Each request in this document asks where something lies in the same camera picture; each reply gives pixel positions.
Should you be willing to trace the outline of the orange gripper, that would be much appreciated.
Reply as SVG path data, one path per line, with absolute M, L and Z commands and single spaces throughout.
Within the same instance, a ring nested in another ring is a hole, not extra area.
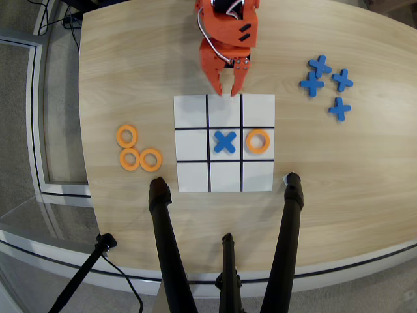
M 255 11 L 198 12 L 198 27 L 204 37 L 199 49 L 201 67 L 218 95 L 223 94 L 220 73 L 225 68 L 233 69 L 231 96 L 241 92 L 251 67 L 258 26 Z

